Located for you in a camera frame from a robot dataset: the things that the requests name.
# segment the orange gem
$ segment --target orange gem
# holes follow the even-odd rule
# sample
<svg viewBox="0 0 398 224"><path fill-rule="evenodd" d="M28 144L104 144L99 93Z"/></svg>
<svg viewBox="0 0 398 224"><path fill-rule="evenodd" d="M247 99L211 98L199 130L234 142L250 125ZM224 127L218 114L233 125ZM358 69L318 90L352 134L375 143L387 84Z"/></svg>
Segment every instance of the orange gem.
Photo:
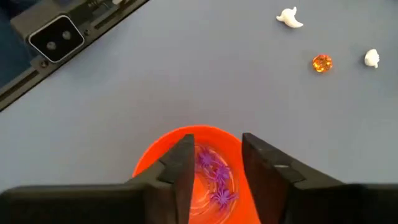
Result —
<svg viewBox="0 0 398 224"><path fill-rule="evenodd" d="M333 61L329 55L318 55L312 60L313 68L320 73L325 73L333 67Z"/></svg>

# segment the orange bowl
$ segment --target orange bowl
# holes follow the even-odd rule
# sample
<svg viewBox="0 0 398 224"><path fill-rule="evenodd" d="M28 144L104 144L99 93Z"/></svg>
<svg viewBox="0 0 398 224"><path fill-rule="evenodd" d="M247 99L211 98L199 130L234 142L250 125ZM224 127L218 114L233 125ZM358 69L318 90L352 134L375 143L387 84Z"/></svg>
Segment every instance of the orange bowl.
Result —
<svg viewBox="0 0 398 224"><path fill-rule="evenodd" d="M220 212L210 198L213 198L209 182L202 175L195 180L190 208L190 224L197 223L260 223L243 169L241 141L226 131L212 126L195 125L175 129L156 140L140 158L133 177L150 167L186 134L194 134L195 153L198 146L207 146L217 154L222 163L230 168L227 184L237 198L228 205L227 212Z"/></svg>

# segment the ghost toy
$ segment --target ghost toy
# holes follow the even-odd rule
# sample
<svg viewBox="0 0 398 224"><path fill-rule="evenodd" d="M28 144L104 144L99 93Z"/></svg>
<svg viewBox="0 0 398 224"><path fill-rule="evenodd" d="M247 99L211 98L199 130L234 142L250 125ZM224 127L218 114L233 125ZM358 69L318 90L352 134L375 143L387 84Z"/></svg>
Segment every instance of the ghost toy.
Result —
<svg viewBox="0 0 398 224"><path fill-rule="evenodd" d="M380 61L380 56L376 49L368 51L365 55L365 65L369 67L378 68L378 63Z"/></svg>
<svg viewBox="0 0 398 224"><path fill-rule="evenodd" d="M284 22L291 28L299 28L302 27L303 24L296 20L294 15L296 15L297 8L294 7L293 9L284 9L280 16L277 16L276 19L280 22Z"/></svg>

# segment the tabletop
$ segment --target tabletop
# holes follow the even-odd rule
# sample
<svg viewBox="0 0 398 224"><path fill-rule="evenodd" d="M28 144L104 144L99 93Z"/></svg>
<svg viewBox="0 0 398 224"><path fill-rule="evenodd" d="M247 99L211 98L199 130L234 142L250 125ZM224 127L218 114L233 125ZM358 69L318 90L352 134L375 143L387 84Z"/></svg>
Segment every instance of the tabletop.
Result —
<svg viewBox="0 0 398 224"><path fill-rule="evenodd" d="M297 7L304 24L275 17ZM0 113L0 189L116 183L209 124L344 182L398 182L398 2L150 0ZM377 49L379 68L364 54ZM312 58L334 67L315 73Z"/></svg>

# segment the plastic spider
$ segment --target plastic spider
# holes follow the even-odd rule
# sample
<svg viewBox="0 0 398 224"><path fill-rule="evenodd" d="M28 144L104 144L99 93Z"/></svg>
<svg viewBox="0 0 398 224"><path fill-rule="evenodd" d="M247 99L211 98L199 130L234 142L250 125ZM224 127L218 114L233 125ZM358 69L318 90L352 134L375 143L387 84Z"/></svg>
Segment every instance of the plastic spider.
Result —
<svg viewBox="0 0 398 224"><path fill-rule="evenodd" d="M198 165L204 169L211 167L214 163L217 163L216 156L211 153L207 147L202 147L201 151L197 154Z"/></svg>
<svg viewBox="0 0 398 224"><path fill-rule="evenodd" d="M210 200L216 202L220 206L220 210L227 209L230 202L236 200L237 194L229 192L228 189L220 187L218 190L211 194Z"/></svg>
<svg viewBox="0 0 398 224"><path fill-rule="evenodd" d="M209 175L209 178L212 181L215 181L219 187L222 187L225 185L225 182L229 179L229 172L231 169L224 165L224 164L219 164L216 170L213 172L213 175Z"/></svg>

